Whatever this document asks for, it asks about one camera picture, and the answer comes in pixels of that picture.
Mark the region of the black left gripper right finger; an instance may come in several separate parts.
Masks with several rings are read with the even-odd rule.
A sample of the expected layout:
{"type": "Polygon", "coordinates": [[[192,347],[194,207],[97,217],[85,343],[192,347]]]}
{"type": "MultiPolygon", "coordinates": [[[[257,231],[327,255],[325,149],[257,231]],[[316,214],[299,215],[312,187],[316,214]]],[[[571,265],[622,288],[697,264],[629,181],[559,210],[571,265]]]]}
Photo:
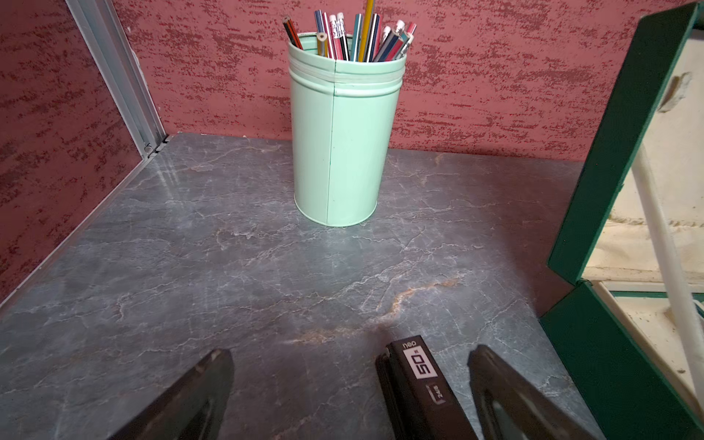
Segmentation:
{"type": "Polygon", "coordinates": [[[488,346],[472,350],[467,366],[486,439],[593,438],[488,346]]]}

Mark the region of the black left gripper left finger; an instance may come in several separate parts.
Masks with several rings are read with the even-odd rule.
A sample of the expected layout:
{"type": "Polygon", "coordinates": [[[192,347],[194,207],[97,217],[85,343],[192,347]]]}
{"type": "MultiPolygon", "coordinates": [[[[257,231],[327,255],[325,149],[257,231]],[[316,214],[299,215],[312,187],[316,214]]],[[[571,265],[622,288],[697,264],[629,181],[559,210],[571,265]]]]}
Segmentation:
{"type": "Polygon", "coordinates": [[[227,410],[235,366],[228,349],[209,352],[113,439],[216,439],[227,410]]]}

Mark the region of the green jewelry box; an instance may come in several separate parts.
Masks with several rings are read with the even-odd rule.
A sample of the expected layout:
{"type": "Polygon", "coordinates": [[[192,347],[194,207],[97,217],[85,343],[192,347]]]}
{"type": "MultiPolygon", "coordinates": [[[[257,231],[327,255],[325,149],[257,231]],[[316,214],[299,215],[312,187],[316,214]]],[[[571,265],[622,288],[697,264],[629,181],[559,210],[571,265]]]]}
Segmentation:
{"type": "Polygon", "coordinates": [[[541,317],[610,439],[700,439],[703,405],[632,164],[644,146],[703,330],[703,5],[642,18],[548,265],[572,290],[541,317]]]}

